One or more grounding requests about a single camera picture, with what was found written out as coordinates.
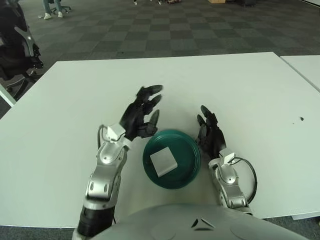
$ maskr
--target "white shoe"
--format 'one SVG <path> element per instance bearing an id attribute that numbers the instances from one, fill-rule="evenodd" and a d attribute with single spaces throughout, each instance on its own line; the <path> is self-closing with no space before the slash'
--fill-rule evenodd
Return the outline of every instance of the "white shoe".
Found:
<path id="1" fill-rule="evenodd" d="M 43 19 L 52 19 L 52 16 L 49 13 L 46 13 Z"/>

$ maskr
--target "white desk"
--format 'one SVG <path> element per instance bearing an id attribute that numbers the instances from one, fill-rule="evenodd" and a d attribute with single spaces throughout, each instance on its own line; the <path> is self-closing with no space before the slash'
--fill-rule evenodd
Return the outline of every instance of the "white desk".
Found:
<path id="1" fill-rule="evenodd" d="M 320 55 L 281 56 L 320 93 Z"/>
<path id="2" fill-rule="evenodd" d="M 160 130 L 195 138 L 200 106 L 215 112 L 227 145 L 255 167 L 256 217 L 320 211 L 320 94 L 269 52 L 57 62 L 0 121 L 0 225 L 75 227 L 98 126 L 118 122 L 140 86 L 154 84 L 164 85 Z M 166 203 L 215 204 L 205 164 L 185 188 L 152 183 L 142 164 L 147 141 L 128 153 L 116 219 Z M 237 170 L 248 194 L 250 171 Z"/>

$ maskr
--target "white square block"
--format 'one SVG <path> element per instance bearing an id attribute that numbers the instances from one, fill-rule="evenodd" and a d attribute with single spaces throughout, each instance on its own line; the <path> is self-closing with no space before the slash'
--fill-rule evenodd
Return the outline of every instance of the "white square block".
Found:
<path id="1" fill-rule="evenodd" d="M 150 158 L 159 178 L 178 167 L 169 147 L 150 155 Z"/>

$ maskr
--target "green plate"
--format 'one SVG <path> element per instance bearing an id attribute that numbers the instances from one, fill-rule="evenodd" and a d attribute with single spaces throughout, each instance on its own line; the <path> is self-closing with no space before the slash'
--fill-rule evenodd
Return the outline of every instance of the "green plate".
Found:
<path id="1" fill-rule="evenodd" d="M 158 177 L 150 155 L 169 147 L 178 167 Z M 164 130 L 155 134 L 143 152 L 143 167 L 150 180 L 165 189 L 179 189 L 189 184 L 197 175 L 201 156 L 196 142 L 177 130 Z"/>

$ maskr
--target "gray carpet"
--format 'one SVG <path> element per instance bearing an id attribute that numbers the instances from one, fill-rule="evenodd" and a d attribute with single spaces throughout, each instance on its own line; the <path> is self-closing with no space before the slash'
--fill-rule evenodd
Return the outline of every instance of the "gray carpet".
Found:
<path id="1" fill-rule="evenodd" d="M 319 9 L 299 0 L 259 0 L 255 7 L 182 0 L 62 0 L 72 11 L 63 19 L 43 20 L 41 1 L 21 0 L 39 45 L 45 73 L 56 61 L 154 58 L 275 52 L 320 55 Z M 0 99 L 0 118 L 9 110 Z M 311 240 L 320 239 L 315 218 L 268 221 Z M 0 226 L 0 239 L 71 239 L 72 229 Z"/>

